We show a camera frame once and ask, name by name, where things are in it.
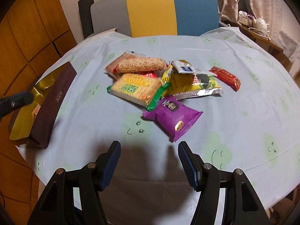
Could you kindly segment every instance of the snack package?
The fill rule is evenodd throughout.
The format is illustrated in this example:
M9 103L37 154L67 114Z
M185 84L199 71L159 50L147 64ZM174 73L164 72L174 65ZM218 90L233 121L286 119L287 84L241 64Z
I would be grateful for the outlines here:
M162 127L177 141L198 120L203 112L189 108L173 96L167 96L158 102L152 112L143 112L146 120L157 120Z
M35 119L36 119L36 117L38 115L38 111L40 110L40 108L41 108L41 106L38 104L35 107L35 109L33 110L33 112L31 113L33 122L35 122Z
M160 58L127 58L119 61L118 73L138 73L148 71L161 71L166 67L166 62Z
M154 95L152 101L147 107L147 111L151 112L155 109L157 102L161 99L162 94L164 91L170 86L170 83L166 82L163 86L160 86L160 88L157 90L156 94Z
M197 74L196 77L199 81L200 89L174 94L174 98L177 100L182 100L187 98L195 98L223 93L223 89L218 85L217 81L212 75Z
M178 73L189 73L189 74L208 74L217 76L213 72L203 71L200 68L194 68L189 62L186 60L177 60L172 62L173 67L177 70Z
M109 65L107 65L105 67L105 71L117 80L121 76L120 73L116 71L117 65L120 61L122 61L123 59L132 59L132 58L145 57L145 56L146 55L140 53L124 52L121 56L119 56L114 61L112 61Z
M224 69L217 67L212 67L210 71L217 74L217 78L219 80L231 86L236 92L239 90L241 82L236 76L232 75Z
M160 79L126 73L114 85L109 86L107 91L115 96L147 107L160 86L162 86Z
M175 98L178 100L191 98L190 92L195 92L193 97L212 95L223 92L222 89L216 89L220 89L220 86L213 78L213 76L207 74L195 75L177 73L172 64L169 65L164 72L161 78L161 82L163 83L163 85L166 82L171 83L170 87L163 93L162 96L164 97L168 95L175 95Z
M155 78L157 79L157 75L152 71L152 72L140 72L139 74L144 75L146 77L150 77L150 78Z
M195 68L186 60L173 61L172 65L176 68L178 73L196 73Z

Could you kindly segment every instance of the tissue box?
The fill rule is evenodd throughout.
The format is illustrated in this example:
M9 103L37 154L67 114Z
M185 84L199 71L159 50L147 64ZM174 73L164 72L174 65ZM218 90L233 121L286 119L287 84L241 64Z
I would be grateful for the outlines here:
M76 74L67 62L39 81L31 90L34 102L12 116L9 139L18 146L46 149L59 108ZM41 108L33 121L32 112L38 104Z
M253 27L253 21L241 14L238 14L238 22L240 22L242 25L247 26L248 28Z

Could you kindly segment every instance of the purple snack package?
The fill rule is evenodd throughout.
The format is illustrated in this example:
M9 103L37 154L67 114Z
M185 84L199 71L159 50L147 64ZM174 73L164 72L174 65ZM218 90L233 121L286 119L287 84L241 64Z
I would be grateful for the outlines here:
M143 112L146 120L157 120L167 132L177 141L198 120L203 112L189 108L173 96L161 99L152 112Z

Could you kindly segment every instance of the chair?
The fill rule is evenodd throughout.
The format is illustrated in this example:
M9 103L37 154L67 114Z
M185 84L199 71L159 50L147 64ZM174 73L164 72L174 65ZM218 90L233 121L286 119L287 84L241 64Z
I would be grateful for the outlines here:
M112 28L130 37L192 35L219 27L217 0L80 0L84 38Z

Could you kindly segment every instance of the teapot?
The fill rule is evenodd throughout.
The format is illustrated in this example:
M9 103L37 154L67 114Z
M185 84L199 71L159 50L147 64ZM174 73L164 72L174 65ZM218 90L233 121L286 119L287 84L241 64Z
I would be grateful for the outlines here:
M270 32L270 25L266 24L266 22L263 20L263 18L252 18L253 20L253 27L260 30L261 32L268 34Z

